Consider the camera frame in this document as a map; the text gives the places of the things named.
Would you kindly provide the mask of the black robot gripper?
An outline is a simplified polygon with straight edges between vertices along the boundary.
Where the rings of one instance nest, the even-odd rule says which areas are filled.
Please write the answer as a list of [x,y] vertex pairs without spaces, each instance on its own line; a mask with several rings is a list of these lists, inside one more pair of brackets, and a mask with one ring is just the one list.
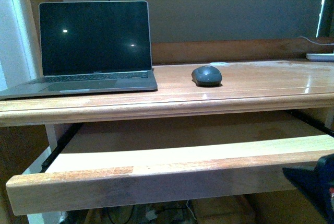
[[333,154],[320,157],[314,167],[284,167],[282,172],[325,221],[333,223]]

